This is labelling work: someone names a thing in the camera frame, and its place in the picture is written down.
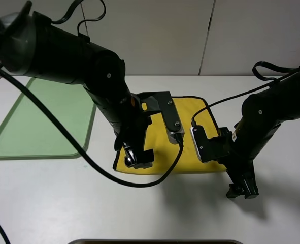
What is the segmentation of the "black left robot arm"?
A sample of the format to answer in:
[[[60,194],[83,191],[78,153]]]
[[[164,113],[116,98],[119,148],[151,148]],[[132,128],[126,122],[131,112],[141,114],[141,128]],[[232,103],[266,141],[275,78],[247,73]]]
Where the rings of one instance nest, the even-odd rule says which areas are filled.
[[[125,82],[125,63],[87,36],[59,28],[59,22],[31,12],[31,1],[21,11],[0,17],[0,76],[15,75],[81,85],[111,124],[115,150],[125,151],[125,164],[148,168],[154,152],[144,148],[150,119],[139,98]]]

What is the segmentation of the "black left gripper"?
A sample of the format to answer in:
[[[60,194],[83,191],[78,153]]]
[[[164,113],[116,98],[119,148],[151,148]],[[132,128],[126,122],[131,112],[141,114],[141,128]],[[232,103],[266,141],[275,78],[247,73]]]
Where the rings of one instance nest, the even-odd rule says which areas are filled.
[[[126,113],[121,108],[114,108],[113,121],[116,135],[114,150],[124,148],[126,167],[134,169],[152,167],[154,151],[152,149],[144,151],[146,130],[152,123],[150,114],[140,110]]]

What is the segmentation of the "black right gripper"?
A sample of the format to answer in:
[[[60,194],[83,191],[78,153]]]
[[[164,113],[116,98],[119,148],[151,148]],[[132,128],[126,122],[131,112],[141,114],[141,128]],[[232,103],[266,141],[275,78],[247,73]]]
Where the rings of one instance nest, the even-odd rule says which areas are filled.
[[[225,157],[224,165],[233,182],[229,184],[229,190],[226,193],[227,198],[237,198],[238,196],[242,196],[243,190],[245,199],[253,199],[259,195],[252,161],[243,159],[235,154],[230,154]]]

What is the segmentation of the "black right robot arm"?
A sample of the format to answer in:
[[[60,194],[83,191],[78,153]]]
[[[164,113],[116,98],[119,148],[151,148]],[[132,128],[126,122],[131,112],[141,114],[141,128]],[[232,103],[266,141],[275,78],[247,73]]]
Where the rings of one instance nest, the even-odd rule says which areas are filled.
[[[242,104],[242,118],[229,140],[230,158],[225,163],[232,181],[227,198],[244,196],[250,199],[258,196],[254,159],[281,123],[300,118],[300,66],[285,68],[269,62],[257,62],[253,73],[263,80],[258,67],[283,73],[283,76],[273,80],[268,89],[251,94]]]

